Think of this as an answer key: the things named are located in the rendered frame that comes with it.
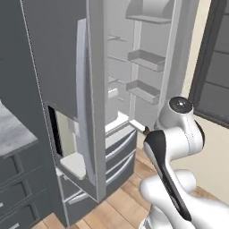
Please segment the grey fridge door bin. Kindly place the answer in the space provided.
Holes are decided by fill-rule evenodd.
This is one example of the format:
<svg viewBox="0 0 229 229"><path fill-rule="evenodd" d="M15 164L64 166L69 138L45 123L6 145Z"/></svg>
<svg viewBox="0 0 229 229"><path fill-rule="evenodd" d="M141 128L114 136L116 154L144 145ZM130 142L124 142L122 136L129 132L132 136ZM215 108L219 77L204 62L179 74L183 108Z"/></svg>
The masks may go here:
<svg viewBox="0 0 229 229"><path fill-rule="evenodd" d="M156 105L159 102L160 90L143 81L135 80L128 82L126 90L131 94L130 99L137 97L151 105Z"/></svg>
<svg viewBox="0 0 229 229"><path fill-rule="evenodd" d="M126 18L154 24L167 24L172 20L174 0L131 0Z"/></svg>
<svg viewBox="0 0 229 229"><path fill-rule="evenodd" d="M128 60L155 72L162 72L165 66L165 58L145 50L134 50L128 54Z"/></svg>

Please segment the grey fridge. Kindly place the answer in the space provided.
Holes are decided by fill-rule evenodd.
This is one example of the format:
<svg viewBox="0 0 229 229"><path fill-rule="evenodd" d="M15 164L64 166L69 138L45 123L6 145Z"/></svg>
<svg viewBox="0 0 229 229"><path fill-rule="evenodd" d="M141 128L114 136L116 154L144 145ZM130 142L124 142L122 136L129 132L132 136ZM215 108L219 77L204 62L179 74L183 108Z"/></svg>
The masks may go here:
<svg viewBox="0 0 229 229"><path fill-rule="evenodd" d="M126 84L131 81L131 63L128 53L132 49L134 35L134 21L126 18L126 9L131 0L105 0L105 145L106 138L130 125L130 93ZM108 91L118 88L119 95L109 99ZM54 110L46 109L41 97L47 132L52 149L57 181L64 206L66 222L73 225L82 219L100 202L97 202L76 184L66 173L68 171L76 177L87 175L84 156L78 151L80 141L79 125L66 115ZM116 156L106 161L106 172L109 172L127 155Z"/></svg>

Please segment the grey fridge door with dispenser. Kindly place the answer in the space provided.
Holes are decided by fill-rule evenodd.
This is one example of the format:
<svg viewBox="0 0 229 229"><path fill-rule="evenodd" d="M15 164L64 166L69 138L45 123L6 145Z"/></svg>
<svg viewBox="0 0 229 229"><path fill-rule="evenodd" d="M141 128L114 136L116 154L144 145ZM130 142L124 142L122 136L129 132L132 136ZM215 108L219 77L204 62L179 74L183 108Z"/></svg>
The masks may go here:
<svg viewBox="0 0 229 229"><path fill-rule="evenodd" d="M77 21L86 20L86 111L95 184L66 174L99 202L106 196L105 0L21 0L41 97L46 109L78 122Z"/></svg>

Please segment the open grey fridge door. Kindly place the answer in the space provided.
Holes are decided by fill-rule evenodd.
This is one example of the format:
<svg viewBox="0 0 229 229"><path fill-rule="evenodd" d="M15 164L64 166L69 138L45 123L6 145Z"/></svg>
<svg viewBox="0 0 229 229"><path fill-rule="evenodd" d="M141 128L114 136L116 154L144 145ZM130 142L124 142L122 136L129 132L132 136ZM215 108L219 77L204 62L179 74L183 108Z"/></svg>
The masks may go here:
<svg viewBox="0 0 229 229"><path fill-rule="evenodd" d="M162 72L128 60L131 63L131 81L140 80L160 90L156 105L137 97L130 99L129 123L138 131L152 130L164 103L182 94L198 6L199 0L174 0L172 20L167 24L133 20L130 52L141 49L165 58Z"/></svg>

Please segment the dark grey counter drawer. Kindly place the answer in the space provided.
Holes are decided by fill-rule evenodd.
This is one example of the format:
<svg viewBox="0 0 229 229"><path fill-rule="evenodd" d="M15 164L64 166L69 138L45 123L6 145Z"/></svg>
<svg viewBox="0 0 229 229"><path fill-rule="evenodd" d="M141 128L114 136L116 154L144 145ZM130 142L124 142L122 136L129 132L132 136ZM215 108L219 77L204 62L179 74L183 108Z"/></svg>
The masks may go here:
<svg viewBox="0 0 229 229"><path fill-rule="evenodd" d="M0 229L9 229L16 223L20 224L17 229L31 229L52 212L48 191L44 190L1 217Z"/></svg>
<svg viewBox="0 0 229 229"><path fill-rule="evenodd" d="M38 145L31 146L0 160L0 187L4 187L41 165L42 161Z"/></svg>
<svg viewBox="0 0 229 229"><path fill-rule="evenodd" d="M0 188L0 202L4 203L4 206L0 208L0 216L43 191L46 187L45 172L42 167L39 167L11 184Z"/></svg>

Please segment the pale grey package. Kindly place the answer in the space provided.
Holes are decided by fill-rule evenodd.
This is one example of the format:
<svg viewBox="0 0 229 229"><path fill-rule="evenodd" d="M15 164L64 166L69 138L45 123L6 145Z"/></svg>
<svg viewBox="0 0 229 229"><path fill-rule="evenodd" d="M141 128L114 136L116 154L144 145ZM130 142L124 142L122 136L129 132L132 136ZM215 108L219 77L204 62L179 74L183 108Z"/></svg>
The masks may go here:
<svg viewBox="0 0 229 229"><path fill-rule="evenodd" d="M111 99L111 98L114 98L114 97L117 97L119 95L119 92L118 92L118 88L114 88L114 89L110 89L108 91L108 98Z"/></svg>

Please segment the dark grey freezer drawer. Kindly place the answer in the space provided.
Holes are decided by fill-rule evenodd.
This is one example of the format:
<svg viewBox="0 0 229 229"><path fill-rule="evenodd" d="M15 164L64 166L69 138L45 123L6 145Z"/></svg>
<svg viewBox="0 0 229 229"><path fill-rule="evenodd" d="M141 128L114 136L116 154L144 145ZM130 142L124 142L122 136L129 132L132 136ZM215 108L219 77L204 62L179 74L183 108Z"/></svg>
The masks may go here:
<svg viewBox="0 0 229 229"><path fill-rule="evenodd" d="M120 131L106 138L106 155L109 154L111 151L113 151L115 148L117 148L134 131L136 130L132 128L130 125L128 125L123 129L121 129ZM134 139L116 156L120 156L120 155L125 156L128 153L131 153L136 148L136 140L137 140L137 131Z"/></svg>
<svg viewBox="0 0 229 229"><path fill-rule="evenodd" d="M117 189L119 189L129 179L129 177L133 174L133 167L134 167L134 162L135 162L135 153L136 153L135 149L130 153L130 154L134 154L134 158L133 158L132 162L128 165L128 167L123 171L123 173L118 178L116 178L113 182L111 182L109 185L106 184L106 195L107 196L110 196L113 192L115 192Z"/></svg>

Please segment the dark grey tall housing panel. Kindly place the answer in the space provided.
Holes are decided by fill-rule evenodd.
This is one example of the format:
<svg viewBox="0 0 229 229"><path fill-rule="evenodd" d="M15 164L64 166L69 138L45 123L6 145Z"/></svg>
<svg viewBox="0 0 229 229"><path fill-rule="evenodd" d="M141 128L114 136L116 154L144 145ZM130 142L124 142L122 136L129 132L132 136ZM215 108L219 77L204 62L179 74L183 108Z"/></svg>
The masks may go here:
<svg viewBox="0 0 229 229"><path fill-rule="evenodd" d="M34 145L39 146L52 213L68 225L21 1L0 0L0 160Z"/></svg>

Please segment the dark framed window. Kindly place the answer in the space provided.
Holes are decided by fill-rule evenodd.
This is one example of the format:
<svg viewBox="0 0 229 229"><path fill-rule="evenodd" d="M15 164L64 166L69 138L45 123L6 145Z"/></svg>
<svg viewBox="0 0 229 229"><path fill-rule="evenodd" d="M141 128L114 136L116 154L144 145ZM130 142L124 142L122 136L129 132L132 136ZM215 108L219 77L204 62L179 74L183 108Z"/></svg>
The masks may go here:
<svg viewBox="0 0 229 229"><path fill-rule="evenodd" d="M229 129L229 0L211 0L189 99L195 115Z"/></svg>

